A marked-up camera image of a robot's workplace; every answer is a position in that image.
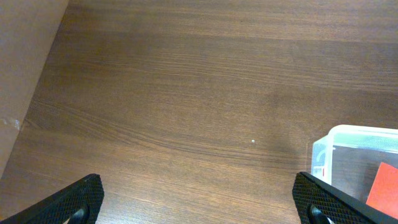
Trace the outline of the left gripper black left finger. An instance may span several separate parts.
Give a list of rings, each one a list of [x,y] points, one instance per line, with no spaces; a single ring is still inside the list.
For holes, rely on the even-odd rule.
[[[95,223],[103,199],[100,175],[89,174],[1,223]]]

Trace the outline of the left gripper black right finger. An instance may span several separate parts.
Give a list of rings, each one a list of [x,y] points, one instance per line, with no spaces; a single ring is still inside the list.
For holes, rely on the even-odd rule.
[[[397,223],[307,172],[297,173],[292,196],[302,223]]]

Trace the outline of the clear plastic container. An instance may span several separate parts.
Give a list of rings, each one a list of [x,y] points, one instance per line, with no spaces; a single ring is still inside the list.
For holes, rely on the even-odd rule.
[[[382,162],[397,168],[397,130],[338,125],[313,143],[310,173],[366,204]]]

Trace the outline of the orange scraper with wooden handle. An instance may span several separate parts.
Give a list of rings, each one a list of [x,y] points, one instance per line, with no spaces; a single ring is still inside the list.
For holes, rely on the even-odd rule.
[[[381,163],[366,204],[397,219],[397,168]]]

